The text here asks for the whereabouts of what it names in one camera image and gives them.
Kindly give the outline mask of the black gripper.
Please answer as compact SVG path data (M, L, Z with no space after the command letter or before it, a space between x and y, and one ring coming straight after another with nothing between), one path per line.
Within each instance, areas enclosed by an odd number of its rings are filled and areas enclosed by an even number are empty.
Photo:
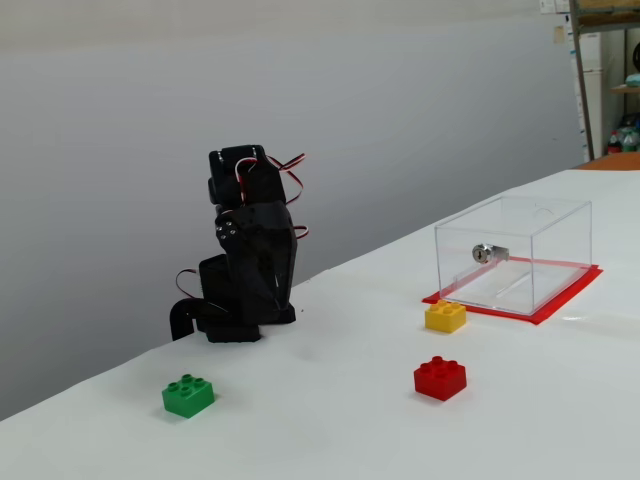
M254 203L222 213L215 226L242 311L276 313L276 321L295 321L290 295L297 239L284 202Z

